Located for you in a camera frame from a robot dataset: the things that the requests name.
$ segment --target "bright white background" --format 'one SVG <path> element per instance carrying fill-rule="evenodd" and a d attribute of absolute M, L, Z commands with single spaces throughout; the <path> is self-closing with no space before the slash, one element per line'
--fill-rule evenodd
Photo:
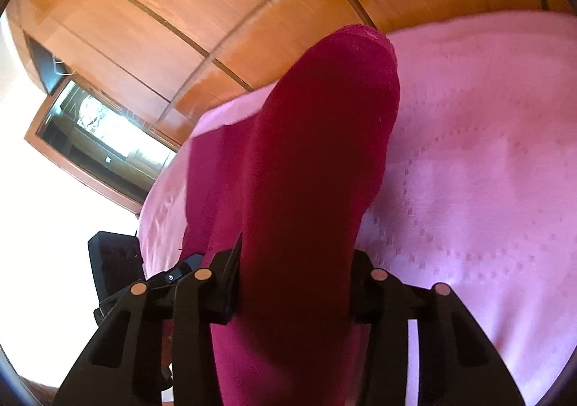
<path fill-rule="evenodd" d="M 59 386 L 96 330 L 87 241 L 136 217 L 24 141 L 45 95 L 0 37 L 0 344 L 20 375 Z"/>

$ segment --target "pink bedsheet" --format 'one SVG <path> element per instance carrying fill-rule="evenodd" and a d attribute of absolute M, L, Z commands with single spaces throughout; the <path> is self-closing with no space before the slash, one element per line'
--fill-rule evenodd
<path fill-rule="evenodd" d="M 534 405 L 577 343 L 577 19 L 493 13 L 389 38 L 401 104 L 357 248 L 409 284 L 451 284 Z M 205 114 L 158 179 L 139 230 L 147 275 L 180 256 L 189 158 L 214 189 L 271 89 Z M 214 216 L 207 193 L 198 212 Z"/>

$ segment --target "maroon fabric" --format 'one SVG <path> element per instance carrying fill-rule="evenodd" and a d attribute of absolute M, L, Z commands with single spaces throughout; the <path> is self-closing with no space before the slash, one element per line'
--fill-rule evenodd
<path fill-rule="evenodd" d="M 237 316 L 212 328 L 225 405 L 344 404 L 358 350 L 353 245 L 398 105 L 388 40 L 345 27 L 297 61 L 256 119 L 196 139 L 181 258 L 243 231 Z M 203 162 L 208 141 L 229 153 Z"/>

